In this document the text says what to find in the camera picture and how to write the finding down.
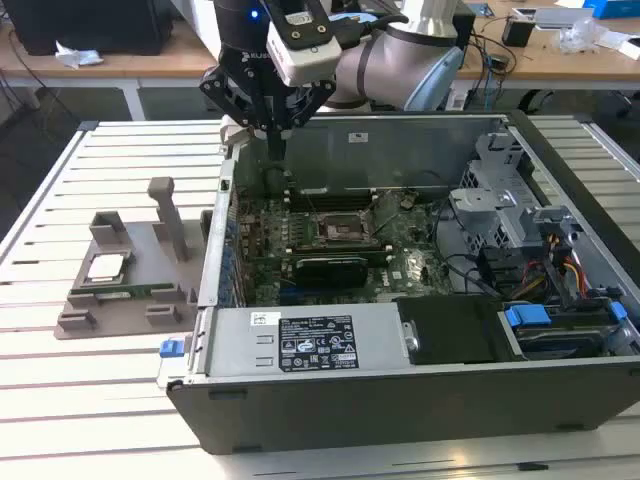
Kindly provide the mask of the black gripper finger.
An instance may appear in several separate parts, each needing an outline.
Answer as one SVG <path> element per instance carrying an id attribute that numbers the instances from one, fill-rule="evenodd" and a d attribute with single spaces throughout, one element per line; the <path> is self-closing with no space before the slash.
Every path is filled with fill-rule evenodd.
<path id="1" fill-rule="evenodd" d="M 251 63 L 239 67 L 220 63 L 205 72 L 199 88 L 236 124 L 264 140 L 268 158 L 277 160 L 278 131 L 264 80 L 265 75 Z"/>
<path id="2" fill-rule="evenodd" d="M 303 127 L 336 90 L 334 79 L 299 87 L 282 86 L 276 94 L 276 159 L 283 160 L 286 142 Z"/>

